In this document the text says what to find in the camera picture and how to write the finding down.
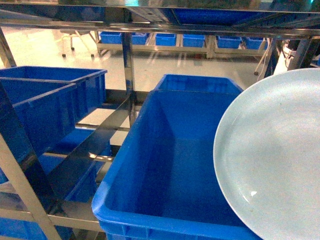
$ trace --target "floor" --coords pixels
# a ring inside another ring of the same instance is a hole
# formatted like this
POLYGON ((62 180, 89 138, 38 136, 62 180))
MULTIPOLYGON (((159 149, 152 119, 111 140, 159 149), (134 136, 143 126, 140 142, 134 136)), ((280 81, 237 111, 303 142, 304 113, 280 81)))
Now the floor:
MULTIPOLYGON (((95 54, 94 59, 77 37, 73 40, 75 51, 71 51, 68 39, 64 41, 66 58, 62 58, 61 38, 64 34, 59 30, 13 27, 2 29, 18 66, 107 69, 106 88, 126 89, 122 52, 108 52, 99 57, 96 44, 89 35, 84 35, 83 40, 95 54)), ((227 77, 246 89, 257 81, 254 71, 258 61, 254 57, 199 59, 198 56, 185 53, 135 53, 135 90, 152 90, 164 74, 227 77)), ((81 122, 100 124, 111 113, 112 110, 97 109, 81 122)), ((122 126, 128 127, 129 120, 122 126)), ((118 131, 111 139, 111 144, 121 145, 126 135, 127 132, 118 131)))

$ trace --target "metal shelving unit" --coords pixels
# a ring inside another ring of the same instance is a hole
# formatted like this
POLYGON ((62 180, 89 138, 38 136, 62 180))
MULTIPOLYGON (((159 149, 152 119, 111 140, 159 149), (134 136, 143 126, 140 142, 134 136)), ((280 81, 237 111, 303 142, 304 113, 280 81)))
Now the metal shelving unit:
MULTIPOLYGON (((216 35, 270 38, 270 48, 266 53, 262 76, 272 73, 272 64, 269 60, 273 55, 277 55, 277 41, 304 39, 300 42, 289 69, 309 66, 320 44, 318 37, 320 36, 320 1, 275 0, 267 4, 266 10, 265 2, 260 0, 0 0, 0 26, 124 32, 122 46, 114 47, 117 50, 123 50, 126 91, 107 90, 109 97, 103 107, 116 108, 116 110, 100 126, 95 126, 93 137, 85 140, 64 161, 66 168, 62 167, 61 171, 67 169, 70 175, 77 175, 79 173, 76 165, 83 166, 92 160, 112 161, 110 157, 99 155, 103 150, 99 143, 109 141, 116 131, 127 131, 127 129, 121 129, 120 125, 128 115, 130 126, 132 126, 136 119, 136 109, 147 94, 135 91, 133 50, 138 47, 132 46, 131 33, 133 32, 202 34, 209 36, 207 39, 209 45, 214 44, 213 36, 216 35), (233 11, 233 14, 236 11, 246 10, 258 15, 256 18, 227 25, 213 25, 205 21, 184 23, 177 16, 176 11, 191 8, 199 11, 219 10, 224 13, 233 11)), ((159 47, 156 50, 154 46, 152 47, 153 51, 170 51, 168 48, 159 47)), ((203 53, 208 54, 208 49, 202 50, 204 50, 203 53)), ((5 67, 16 65, 2 30, 0 30, 0 57, 5 67)), ((82 229, 81 234, 73 236, 78 240, 95 239, 97 236, 103 239, 103 235, 98 235, 102 229, 93 216, 89 203, 58 199, 44 174, 40 179, 39 176, 27 174, 30 172, 28 170, 39 167, 39 161, 30 147, 30 142, 19 124, 9 99, 3 93, 4 89, 0 84, 0 95, 3 96, 0 99, 0 114, 6 115, 11 123, 17 124, 0 126, 0 168, 13 187, 1 188, 0 217, 37 222, 49 240, 60 239, 55 225, 82 229), (16 161, 17 153, 13 155, 7 145, 6 133, 8 132, 12 133, 12 136, 19 136, 15 137, 15 140, 25 146, 23 151, 27 154, 20 164, 16 161)))
MULTIPOLYGON (((216 36, 209 35, 205 38, 204 47, 186 47, 183 46, 182 34, 176 36, 175 46, 157 46, 155 43, 156 34, 152 33, 146 40, 145 45, 132 45, 132 50, 135 52, 166 52, 166 53, 185 53, 185 54, 204 54, 207 59, 220 57, 225 55, 237 56, 254 56, 262 57, 266 42, 263 42, 259 49, 232 49, 218 48, 216 36)), ((121 44, 106 44, 100 40, 96 43, 99 56, 103 56, 109 50, 121 51, 121 44)))

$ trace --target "stool leg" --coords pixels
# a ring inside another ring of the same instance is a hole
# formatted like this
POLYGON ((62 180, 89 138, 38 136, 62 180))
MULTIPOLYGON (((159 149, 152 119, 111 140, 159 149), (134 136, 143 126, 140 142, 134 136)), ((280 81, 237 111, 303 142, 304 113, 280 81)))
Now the stool leg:
POLYGON ((62 38, 61 38, 61 42, 62 42, 62 57, 63 58, 65 58, 66 57, 66 54, 65 54, 65 38, 66 38, 67 36, 63 36, 62 38))
POLYGON ((82 39, 81 35, 79 34, 78 31, 75 31, 75 33, 77 34, 77 36, 80 38, 81 42, 83 43, 83 45, 86 47, 86 49, 88 50, 89 53, 91 53, 90 48, 88 47, 88 45, 85 43, 85 41, 82 39))

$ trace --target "blue bin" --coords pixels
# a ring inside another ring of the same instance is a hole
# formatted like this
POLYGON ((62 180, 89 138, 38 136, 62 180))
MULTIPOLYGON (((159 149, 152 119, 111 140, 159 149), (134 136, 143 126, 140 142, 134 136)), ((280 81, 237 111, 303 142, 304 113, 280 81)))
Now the blue bin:
POLYGON ((224 198, 215 133, 236 94, 151 92, 92 201, 109 240, 259 240, 224 198))
POLYGON ((122 44, 122 33, 113 31, 102 31, 100 33, 102 44, 122 44))
MULTIPOLYGON (((264 40, 263 37, 243 37, 243 41, 245 42, 247 49, 258 50, 263 40, 264 40)), ((266 50, 267 47, 268 47, 268 42, 265 42, 264 50, 266 50)))
POLYGON ((205 35, 183 34, 184 47, 202 48, 205 44, 205 35))
POLYGON ((243 90, 231 79, 214 76, 165 74, 155 90, 240 94, 243 90))
POLYGON ((246 22, 248 19, 254 20, 264 16, 264 14, 254 11, 226 11, 185 8, 175 9, 174 13, 181 24, 218 26, 232 26, 236 23, 246 22))
MULTIPOLYGON (((64 159, 62 157, 43 155, 39 157, 39 160, 41 164, 54 162, 54 164, 56 165, 62 162, 64 159)), ((45 169, 45 172, 46 174, 48 174, 50 170, 45 169)), ((97 189, 96 176, 96 162, 92 162, 91 166, 80 178, 78 183, 74 186, 65 200, 83 203, 88 202, 88 200, 94 195, 97 189)), ((68 240, 71 237, 72 228, 62 226, 55 227, 63 240, 68 240)), ((0 218, 0 236, 25 240, 47 240, 47 237, 36 222, 28 222, 9 218, 0 218)))
POLYGON ((0 81, 38 156, 75 129, 72 97, 75 84, 0 81))
POLYGON ((217 36, 217 45, 220 49, 238 49, 240 43, 239 36, 217 36))
POLYGON ((73 107, 75 121, 78 122, 105 102, 106 72, 100 69, 21 66, 1 69, 0 77, 76 84, 73 107))
POLYGON ((132 44, 134 45, 145 45, 147 39, 149 37, 149 33, 132 33, 132 44))
POLYGON ((171 33, 157 33, 155 35, 155 45, 157 46, 175 46, 176 34, 171 33))

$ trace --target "white plate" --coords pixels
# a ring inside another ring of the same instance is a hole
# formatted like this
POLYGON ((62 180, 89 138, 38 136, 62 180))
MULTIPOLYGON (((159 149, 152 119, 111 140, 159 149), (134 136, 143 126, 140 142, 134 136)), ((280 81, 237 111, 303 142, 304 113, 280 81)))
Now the white plate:
POLYGON ((268 77, 224 113, 213 145, 228 203, 264 240, 320 240, 320 69, 268 77))

